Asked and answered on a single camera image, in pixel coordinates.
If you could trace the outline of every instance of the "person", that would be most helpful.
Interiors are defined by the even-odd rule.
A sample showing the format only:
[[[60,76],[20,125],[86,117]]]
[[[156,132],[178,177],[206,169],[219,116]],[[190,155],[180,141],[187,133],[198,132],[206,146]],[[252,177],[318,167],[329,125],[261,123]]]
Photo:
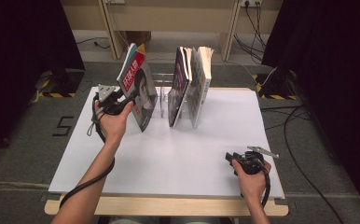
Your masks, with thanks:
[[[138,118],[138,123],[141,129],[144,130],[154,110],[154,105],[157,101],[157,95],[150,95],[148,92],[148,83],[143,69],[137,70],[134,76],[134,88],[137,90],[135,102],[141,107],[141,116]]]
[[[103,112],[97,115],[97,119],[100,121],[102,132],[104,133],[105,142],[96,156],[95,160],[90,165],[87,172],[81,177],[78,182],[78,186],[93,179],[94,177],[103,173],[107,167],[110,166],[115,158],[116,152],[120,145],[121,139],[126,131],[127,117],[131,113],[133,102],[129,102],[125,105],[123,111],[117,116],[104,115]],[[99,109],[99,102],[95,103],[95,110]],[[265,189],[265,176],[262,172],[256,175],[248,175],[244,172],[241,165],[233,160],[232,166],[238,173],[239,186],[246,200],[247,206],[255,224],[267,224],[270,223],[264,208],[261,204],[262,193]],[[267,171],[270,171],[270,164],[264,161],[264,166]],[[85,189],[74,194],[72,197],[62,205],[57,215],[52,219],[52,224],[62,223],[91,223],[96,206],[98,205],[101,193],[104,187],[105,177],[92,184]],[[180,217],[173,219],[173,224],[189,223],[219,223],[218,218],[209,217],[210,220],[197,217],[198,222],[195,222],[194,217]],[[137,220],[116,220],[116,224],[122,223],[138,223]]]

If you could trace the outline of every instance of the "magazine cover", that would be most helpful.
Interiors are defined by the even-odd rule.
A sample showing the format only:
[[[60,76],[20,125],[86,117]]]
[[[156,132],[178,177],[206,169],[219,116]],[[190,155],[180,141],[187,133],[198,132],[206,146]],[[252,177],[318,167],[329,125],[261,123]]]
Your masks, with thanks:
[[[117,78],[125,97],[136,95],[132,113],[143,132],[157,103],[157,90],[145,60],[145,46],[132,43]]]
[[[213,49],[207,47],[192,50],[192,82],[187,96],[187,104],[193,128],[198,127],[198,120],[212,80],[211,59],[213,52]]]
[[[189,83],[192,81],[190,73],[191,49],[178,47],[174,63],[173,84],[168,94],[169,126],[174,127],[179,119],[182,106],[187,98]]]

